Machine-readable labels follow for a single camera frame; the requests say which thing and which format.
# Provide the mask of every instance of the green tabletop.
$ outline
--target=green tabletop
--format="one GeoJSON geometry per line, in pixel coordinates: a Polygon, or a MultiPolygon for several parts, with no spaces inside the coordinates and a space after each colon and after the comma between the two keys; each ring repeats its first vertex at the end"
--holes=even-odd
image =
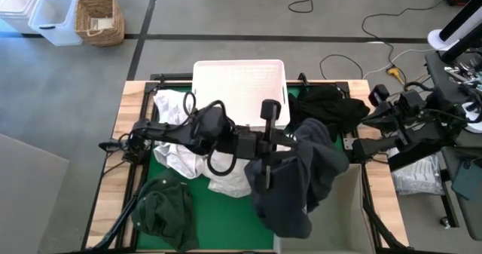
{"type": "MultiPolygon", "coordinates": [[[[190,86],[169,87],[180,92],[190,91],[190,86]]],[[[298,95],[298,87],[288,87],[288,92],[298,95]]],[[[335,145],[343,149],[341,138],[335,145]]],[[[148,179],[152,179],[166,168],[151,155],[148,179]]],[[[233,198],[225,194],[215,193],[208,189],[209,179],[200,176],[186,179],[179,175],[181,181],[189,185],[193,196],[194,217],[200,249],[273,249],[273,232],[267,230],[259,221],[252,208],[251,198],[233,198]]],[[[137,249],[172,249],[159,237],[139,234],[137,249]]]]}

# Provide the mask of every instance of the white cable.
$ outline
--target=white cable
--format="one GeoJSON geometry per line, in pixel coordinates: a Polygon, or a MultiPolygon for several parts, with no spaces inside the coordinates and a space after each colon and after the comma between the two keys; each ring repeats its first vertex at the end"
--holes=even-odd
{"type": "MultiPolygon", "coordinates": [[[[395,60],[397,60],[400,56],[402,56],[402,55],[404,55],[404,54],[406,54],[406,53],[409,53],[409,52],[411,52],[411,51],[415,51],[415,52],[427,52],[427,51],[432,51],[432,50],[435,50],[435,49],[432,48],[432,49],[429,49],[429,50],[405,50],[405,51],[402,51],[402,52],[401,52],[399,55],[397,55],[395,58],[393,58],[392,62],[395,62],[395,60]]],[[[388,69],[390,66],[392,66],[392,63],[384,66],[384,67],[381,68],[381,69],[377,69],[377,70],[374,70],[374,71],[367,72],[367,73],[365,73],[365,74],[363,75],[363,78],[361,78],[361,79],[362,79],[362,80],[365,79],[365,78],[366,78],[369,74],[371,74],[371,73],[380,72],[380,71],[382,71],[382,70],[384,70],[384,69],[388,69]]]]}

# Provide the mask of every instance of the concrete floor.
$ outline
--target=concrete floor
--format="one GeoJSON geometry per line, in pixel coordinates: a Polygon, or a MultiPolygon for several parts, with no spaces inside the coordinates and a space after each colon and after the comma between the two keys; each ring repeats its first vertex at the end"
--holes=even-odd
{"type": "MultiPolygon", "coordinates": [[[[329,43],[206,38],[144,41],[145,35],[141,34],[139,41],[126,40],[116,47],[54,47],[43,38],[2,38],[1,32],[8,28],[0,24],[0,133],[71,161],[40,252],[68,252],[81,247],[105,156],[97,143],[111,135],[138,43],[143,43],[143,48],[140,47],[139,66],[131,76],[136,80],[147,80],[154,73],[191,72],[196,61],[209,59],[281,59],[287,78],[304,72],[310,79],[320,79],[319,61],[329,54],[347,55],[364,72],[388,63],[387,46],[355,43],[357,38],[367,37],[361,30],[365,16],[398,13],[406,7],[424,8],[436,2],[314,0],[314,12],[295,14],[287,9],[294,1],[297,0],[156,0],[145,31],[153,39],[162,35],[311,35],[342,38],[344,43],[333,38],[329,43]]],[[[118,3],[126,18],[126,33],[139,34],[149,0],[118,3]]],[[[370,19],[366,28],[380,37],[423,41],[421,38],[428,31],[441,28],[459,9],[442,4],[431,11],[370,19]]],[[[407,49],[429,48],[427,44],[394,46],[392,57],[407,49]]],[[[396,64],[409,80],[425,72],[421,53],[404,55],[396,64]]],[[[343,58],[326,60],[323,69],[327,78],[360,78],[358,69],[343,58]]],[[[368,80],[372,87],[384,83],[391,92],[401,89],[395,79],[383,72],[370,75],[368,80]]],[[[415,248],[476,253],[482,247],[482,243],[468,237],[463,227],[443,230],[438,224],[443,209],[440,198],[399,200],[407,235],[415,248]]]]}

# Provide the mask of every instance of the wooden table frame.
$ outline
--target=wooden table frame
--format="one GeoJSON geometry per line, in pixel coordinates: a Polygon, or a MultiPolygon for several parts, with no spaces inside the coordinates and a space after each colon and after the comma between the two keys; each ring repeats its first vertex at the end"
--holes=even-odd
{"type": "MultiPolygon", "coordinates": [[[[164,87],[169,86],[179,86],[190,84],[191,81],[188,78],[182,78],[183,81],[163,81],[164,87]]],[[[302,81],[287,81],[288,84],[298,84],[304,85],[302,81]]],[[[352,98],[357,98],[364,100],[365,105],[370,106],[368,102],[368,94],[370,92],[368,82],[366,80],[340,80],[340,81],[310,81],[310,84],[320,84],[320,83],[334,83],[334,82],[344,82],[348,83],[349,94],[352,98]]],[[[128,81],[124,87],[123,99],[120,103],[119,112],[117,114],[117,120],[114,126],[113,138],[118,138],[122,133],[129,132],[132,128],[132,123],[136,121],[137,118],[153,118],[155,117],[156,108],[153,108],[153,103],[150,100],[150,92],[159,81],[128,81]],[[142,104],[139,106],[139,94],[142,93],[142,104]],[[137,118],[133,119],[133,115],[138,114],[137,118]]],[[[358,130],[354,133],[354,137],[359,135],[361,138],[380,138],[380,132],[374,128],[370,128],[364,125],[360,125],[358,130]]],[[[105,162],[105,169],[114,165],[117,162],[116,159],[120,159],[121,154],[116,154],[109,158],[105,162]]],[[[114,183],[125,182],[126,188],[124,192],[124,200],[120,210],[126,206],[127,201],[132,196],[132,193],[136,190],[137,185],[140,182],[145,181],[147,177],[147,169],[141,166],[130,165],[128,167],[119,167],[117,171],[119,173],[128,173],[127,178],[110,178],[110,180],[115,181],[114,183]]],[[[395,189],[392,182],[392,177],[389,171],[389,167],[386,164],[380,164],[377,162],[367,162],[363,165],[363,189],[365,197],[371,203],[371,206],[377,211],[377,215],[383,220],[389,230],[395,235],[395,237],[404,245],[407,245],[407,236],[405,234],[403,220],[401,218],[400,210],[398,207],[398,200],[395,194],[395,189]]],[[[98,208],[97,201],[102,199],[108,199],[109,196],[102,191],[104,188],[105,180],[101,179],[99,182],[98,192],[96,194],[96,202],[93,205],[93,210],[91,213],[90,221],[87,226],[83,248],[85,246],[93,246],[98,242],[103,233],[96,232],[93,227],[93,223],[102,222],[102,217],[96,218],[96,215],[102,215],[105,211],[102,208],[98,208]]],[[[385,243],[380,239],[380,236],[376,228],[371,225],[372,236],[374,239],[375,246],[381,247],[385,243]]],[[[133,231],[130,221],[127,221],[125,226],[122,228],[121,236],[117,238],[122,238],[116,240],[111,247],[115,249],[124,248],[127,251],[135,251],[135,245],[137,240],[137,232],[133,231]]]]}

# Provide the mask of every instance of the gray fabric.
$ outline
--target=gray fabric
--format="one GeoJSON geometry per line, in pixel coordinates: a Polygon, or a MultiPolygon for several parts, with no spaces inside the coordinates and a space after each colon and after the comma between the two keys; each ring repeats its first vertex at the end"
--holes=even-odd
{"type": "Polygon", "coordinates": [[[256,214],[266,228],[279,237],[307,238],[312,230],[307,213],[328,196],[334,177],[344,172],[349,162],[331,144],[325,125],[315,119],[306,119],[294,135],[296,157],[285,159],[272,169],[270,190],[256,191],[261,160],[250,161],[245,174],[256,214]]]}

